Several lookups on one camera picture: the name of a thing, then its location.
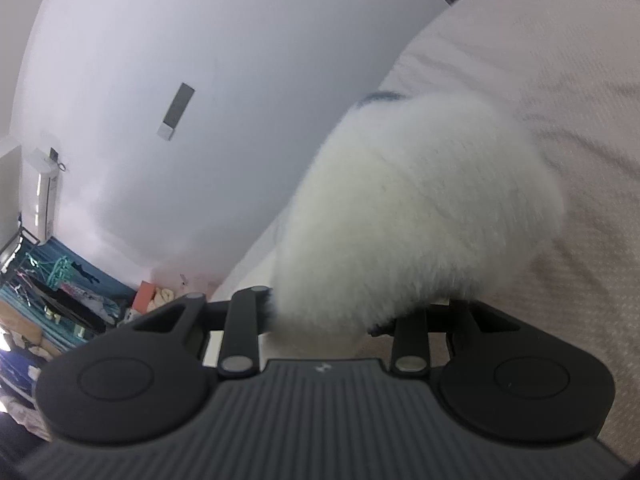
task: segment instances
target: orange box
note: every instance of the orange box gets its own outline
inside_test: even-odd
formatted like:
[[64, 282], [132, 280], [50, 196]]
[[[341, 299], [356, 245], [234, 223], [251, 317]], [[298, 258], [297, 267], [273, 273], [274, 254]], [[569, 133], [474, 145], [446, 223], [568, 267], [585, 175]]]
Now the orange box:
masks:
[[153, 300], [155, 294], [156, 286], [153, 283], [140, 283], [140, 288], [138, 289], [131, 307], [137, 310], [140, 314], [146, 314], [146, 308], [149, 306], [149, 302]]

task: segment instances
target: white plush toy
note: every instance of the white plush toy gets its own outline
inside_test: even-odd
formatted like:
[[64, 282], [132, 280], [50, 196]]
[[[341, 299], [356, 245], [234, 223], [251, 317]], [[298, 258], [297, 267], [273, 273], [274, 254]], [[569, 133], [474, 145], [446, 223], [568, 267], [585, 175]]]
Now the white plush toy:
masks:
[[271, 356], [349, 356], [417, 301], [476, 298], [559, 234], [562, 195], [523, 127], [473, 94], [379, 94], [300, 183], [278, 243]]

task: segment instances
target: white logo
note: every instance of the white logo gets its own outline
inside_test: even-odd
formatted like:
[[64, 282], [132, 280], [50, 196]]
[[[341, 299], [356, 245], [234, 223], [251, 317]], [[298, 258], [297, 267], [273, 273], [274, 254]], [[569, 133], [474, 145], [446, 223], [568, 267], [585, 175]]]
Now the white logo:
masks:
[[328, 372], [329, 370], [331, 370], [331, 368], [333, 368], [329, 363], [322, 363], [320, 366], [316, 367], [316, 372], [320, 372], [321, 374], [324, 374], [325, 372]]

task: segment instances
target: air conditioner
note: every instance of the air conditioner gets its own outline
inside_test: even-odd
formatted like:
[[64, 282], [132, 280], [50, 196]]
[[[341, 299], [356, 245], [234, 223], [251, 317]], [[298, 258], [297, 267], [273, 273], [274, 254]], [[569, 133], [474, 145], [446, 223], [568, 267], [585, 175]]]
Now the air conditioner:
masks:
[[58, 164], [40, 150], [33, 150], [22, 170], [22, 225], [41, 244], [53, 234], [53, 217], [58, 192]]

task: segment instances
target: bed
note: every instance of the bed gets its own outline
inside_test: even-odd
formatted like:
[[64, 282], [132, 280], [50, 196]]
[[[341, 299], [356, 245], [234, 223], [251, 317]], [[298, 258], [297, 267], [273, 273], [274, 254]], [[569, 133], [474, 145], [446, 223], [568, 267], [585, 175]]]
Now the bed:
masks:
[[[508, 290], [482, 298], [583, 348], [616, 380], [601, 432], [640, 459], [640, 2], [459, 0], [401, 54], [381, 89], [480, 92], [532, 133], [568, 197], [564, 234]], [[213, 295], [269, 285], [271, 223]], [[373, 340], [360, 355], [388, 356]]]

